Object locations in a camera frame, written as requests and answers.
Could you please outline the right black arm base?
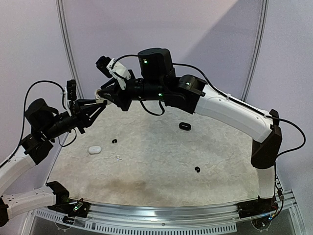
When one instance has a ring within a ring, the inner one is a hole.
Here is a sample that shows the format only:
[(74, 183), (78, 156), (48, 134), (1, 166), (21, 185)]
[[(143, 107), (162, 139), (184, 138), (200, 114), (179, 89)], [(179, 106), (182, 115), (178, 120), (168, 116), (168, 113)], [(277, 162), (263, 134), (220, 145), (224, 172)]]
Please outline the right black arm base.
[(236, 205), (240, 218), (266, 214), (275, 211), (278, 208), (275, 196), (269, 199), (258, 197), (257, 199), (240, 202)]

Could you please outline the white oval charging case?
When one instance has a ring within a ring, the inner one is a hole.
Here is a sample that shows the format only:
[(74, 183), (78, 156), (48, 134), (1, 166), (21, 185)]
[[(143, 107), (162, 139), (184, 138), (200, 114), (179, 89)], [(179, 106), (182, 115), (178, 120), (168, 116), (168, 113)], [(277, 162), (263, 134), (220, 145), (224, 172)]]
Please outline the white oval charging case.
[(91, 146), (88, 148), (88, 153), (91, 155), (99, 154), (102, 151), (100, 146)]

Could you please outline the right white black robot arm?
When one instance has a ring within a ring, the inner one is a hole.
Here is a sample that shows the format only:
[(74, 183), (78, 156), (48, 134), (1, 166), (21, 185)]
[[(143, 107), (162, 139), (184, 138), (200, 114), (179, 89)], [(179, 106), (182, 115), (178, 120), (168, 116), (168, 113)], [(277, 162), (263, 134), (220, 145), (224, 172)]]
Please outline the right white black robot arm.
[(127, 111), (132, 101), (158, 101), (190, 114), (213, 118), (252, 138), (251, 164), (257, 171), (259, 198), (253, 202), (256, 213), (272, 205), (275, 192), (274, 165), (282, 143), (276, 110), (253, 107), (215, 88), (207, 77), (176, 76), (175, 63), (166, 48), (149, 48), (138, 54), (141, 77), (121, 64), (120, 58), (102, 56), (96, 67), (109, 79), (98, 95)]

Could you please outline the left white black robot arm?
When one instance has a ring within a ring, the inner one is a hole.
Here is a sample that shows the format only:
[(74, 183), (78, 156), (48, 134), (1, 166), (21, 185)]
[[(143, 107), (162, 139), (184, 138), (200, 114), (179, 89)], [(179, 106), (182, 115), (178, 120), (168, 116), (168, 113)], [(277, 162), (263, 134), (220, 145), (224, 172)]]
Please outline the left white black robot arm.
[(40, 207), (59, 208), (61, 212), (72, 209), (69, 191), (56, 181), (26, 193), (5, 195), (4, 192), (21, 175), (39, 165), (49, 155), (57, 137), (73, 129), (78, 129), (83, 134), (107, 104), (107, 100), (78, 99), (70, 102), (69, 112), (63, 113), (49, 107), (42, 98), (29, 105), (25, 117), (31, 125), (31, 133), (21, 140), (17, 151), (0, 164), (2, 226), (11, 218)]

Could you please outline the small white charging case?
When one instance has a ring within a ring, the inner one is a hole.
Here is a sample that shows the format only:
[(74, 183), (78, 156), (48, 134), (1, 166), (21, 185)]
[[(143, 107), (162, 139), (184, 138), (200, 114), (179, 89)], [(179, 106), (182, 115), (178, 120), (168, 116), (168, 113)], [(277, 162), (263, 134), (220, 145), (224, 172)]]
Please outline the small white charging case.
[(97, 104), (102, 104), (105, 102), (106, 102), (106, 105), (112, 104), (112, 96), (107, 93), (101, 94), (100, 91), (101, 89), (97, 89), (94, 93)]

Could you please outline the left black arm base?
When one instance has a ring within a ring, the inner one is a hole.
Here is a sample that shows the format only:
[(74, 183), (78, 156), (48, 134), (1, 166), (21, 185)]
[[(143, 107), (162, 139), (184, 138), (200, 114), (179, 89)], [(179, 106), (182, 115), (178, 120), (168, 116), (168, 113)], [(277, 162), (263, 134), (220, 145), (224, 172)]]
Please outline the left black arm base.
[(87, 218), (91, 203), (84, 201), (83, 198), (80, 200), (69, 199), (68, 202), (47, 208), (52, 211), (66, 214), (68, 217), (81, 217)]

